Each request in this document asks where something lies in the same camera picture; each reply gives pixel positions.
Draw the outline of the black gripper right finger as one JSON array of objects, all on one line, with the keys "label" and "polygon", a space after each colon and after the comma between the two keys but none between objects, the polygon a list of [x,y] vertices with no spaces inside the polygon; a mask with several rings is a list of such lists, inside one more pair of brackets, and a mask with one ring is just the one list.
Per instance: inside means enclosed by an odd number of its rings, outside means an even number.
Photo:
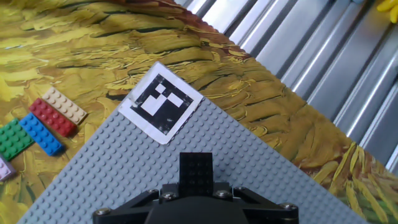
[{"label": "black gripper right finger", "polygon": [[299,223],[299,208],[292,203],[276,204],[246,187],[215,183],[213,197],[237,208],[248,223]]}]

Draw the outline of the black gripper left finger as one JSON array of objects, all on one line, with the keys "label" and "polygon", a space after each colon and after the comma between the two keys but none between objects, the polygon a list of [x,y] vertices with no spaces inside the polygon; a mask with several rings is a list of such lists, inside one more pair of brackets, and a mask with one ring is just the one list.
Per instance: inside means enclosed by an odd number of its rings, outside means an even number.
[{"label": "black gripper left finger", "polygon": [[144,224],[154,208],[178,198],[178,184],[164,184],[160,190],[143,191],[118,208],[97,209],[92,213],[92,221],[94,224]]}]

